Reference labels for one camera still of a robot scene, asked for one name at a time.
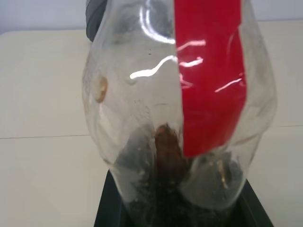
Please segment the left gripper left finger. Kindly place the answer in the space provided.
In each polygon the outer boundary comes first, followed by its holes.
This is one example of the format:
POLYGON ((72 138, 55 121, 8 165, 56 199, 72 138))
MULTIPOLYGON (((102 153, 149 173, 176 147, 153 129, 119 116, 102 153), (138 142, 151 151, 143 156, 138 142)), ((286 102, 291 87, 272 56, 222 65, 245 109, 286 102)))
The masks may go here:
POLYGON ((139 204, 140 198, 135 193, 120 194, 115 178, 108 171, 94 227, 142 227, 139 204))

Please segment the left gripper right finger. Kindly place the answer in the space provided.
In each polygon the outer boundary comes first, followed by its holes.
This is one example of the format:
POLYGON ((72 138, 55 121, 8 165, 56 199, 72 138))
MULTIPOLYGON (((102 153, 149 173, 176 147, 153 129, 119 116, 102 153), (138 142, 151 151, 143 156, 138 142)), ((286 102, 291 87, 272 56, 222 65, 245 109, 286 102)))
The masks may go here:
POLYGON ((274 227, 248 180, 244 184, 226 227, 274 227))

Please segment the clear bottle with red label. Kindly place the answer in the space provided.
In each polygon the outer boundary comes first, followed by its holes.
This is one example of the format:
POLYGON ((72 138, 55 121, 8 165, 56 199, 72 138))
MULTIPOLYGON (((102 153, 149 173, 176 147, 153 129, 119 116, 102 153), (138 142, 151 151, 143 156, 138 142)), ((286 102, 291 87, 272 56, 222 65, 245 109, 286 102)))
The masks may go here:
POLYGON ((156 182, 222 210, 276 112, 251 0, 107 0, 82 78, 89 132, 127 203, 156 182))

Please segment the grey curved plastic shell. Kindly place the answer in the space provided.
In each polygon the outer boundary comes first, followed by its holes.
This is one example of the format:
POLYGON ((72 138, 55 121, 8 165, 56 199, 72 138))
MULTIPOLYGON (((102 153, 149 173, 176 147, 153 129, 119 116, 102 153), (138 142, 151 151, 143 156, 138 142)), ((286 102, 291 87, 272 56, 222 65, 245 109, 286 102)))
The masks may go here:
POLYGON ((93 42, 107 6, 107 0, 86 0, 86 35, 93 42))

